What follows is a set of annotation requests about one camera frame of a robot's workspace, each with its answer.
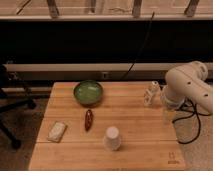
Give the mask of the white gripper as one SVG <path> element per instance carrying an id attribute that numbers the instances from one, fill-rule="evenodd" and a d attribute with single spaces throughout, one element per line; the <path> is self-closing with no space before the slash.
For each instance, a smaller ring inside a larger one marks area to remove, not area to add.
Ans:
<path id="1" fill-rule="evenodd" d="M 157 81 L 152 81 L 148 88 L 145 90 L 144 93 L 144 105 L 146 107 L 149 107 L 153 104 L 154 98 L 157 94 L 157 92 L 160 89 L 160 85 Z"/>

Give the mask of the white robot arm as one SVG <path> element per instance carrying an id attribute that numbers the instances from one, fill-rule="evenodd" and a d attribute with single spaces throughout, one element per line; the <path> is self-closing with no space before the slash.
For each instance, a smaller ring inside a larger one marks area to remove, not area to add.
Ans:
<path id="1" fill-rule="evenodd" d="M 171 68 L 165 74 L 166 85 L 161 91 L 161 102 L 167 110 L 178 109 L 186 98 L 213 114 L 213 86 L 205 82 L 207 66 L 193 61 Z"/>

